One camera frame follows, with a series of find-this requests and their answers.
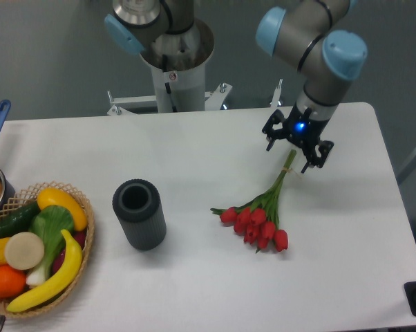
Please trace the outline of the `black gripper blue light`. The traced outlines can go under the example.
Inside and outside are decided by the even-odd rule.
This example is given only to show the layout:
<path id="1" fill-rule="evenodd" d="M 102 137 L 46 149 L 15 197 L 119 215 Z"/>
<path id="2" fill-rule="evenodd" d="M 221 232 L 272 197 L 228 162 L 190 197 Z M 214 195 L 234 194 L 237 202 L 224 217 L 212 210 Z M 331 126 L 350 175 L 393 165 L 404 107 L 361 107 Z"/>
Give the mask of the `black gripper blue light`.
<path id="1" fill-rule="evenodd" d="M 308 168 L 322 168 L 328 159 L 334 143 L 329 140 L 321 140 L 320 136 L 329 120 L 311 119 L 312 111 L 307 109 L 304 113 L 293 106 L 289 116 L 285 117 L 280 109 L 276 109 L 268 118 L 262 128 L 262 133 L 266 135 L 267 147 L 269 151 L 276 140 L 284 139 L 287 130 L 287 139 L 292 144 L 302 149 L 306 162 L 301 170 L 304 174 Z"/>

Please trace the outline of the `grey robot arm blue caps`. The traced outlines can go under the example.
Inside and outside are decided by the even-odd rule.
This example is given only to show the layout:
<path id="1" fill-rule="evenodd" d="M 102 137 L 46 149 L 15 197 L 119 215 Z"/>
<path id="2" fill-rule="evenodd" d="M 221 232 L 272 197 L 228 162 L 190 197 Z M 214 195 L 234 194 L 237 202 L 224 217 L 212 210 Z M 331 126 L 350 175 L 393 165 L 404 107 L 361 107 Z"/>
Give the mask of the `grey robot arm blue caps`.
<path id="1" fill-rule="evenodd" d="M 293 10 L 270 9 L 256 31 L 257 45 L 305 76 L 290 114 L 275 111 L 263 127 L 270 145 L 287 140 L 306 167 L 324 166 L 334 144 L 321 134 L 368 55 L 360 36 L 334 25 L 353 1 L 302 1 Z M 114 1 L 104 25 L 126 53 L 150 67 L 158 111 L 204 111 L 205 66 L 214 35 L 197 19 L 192 1 Z"/>

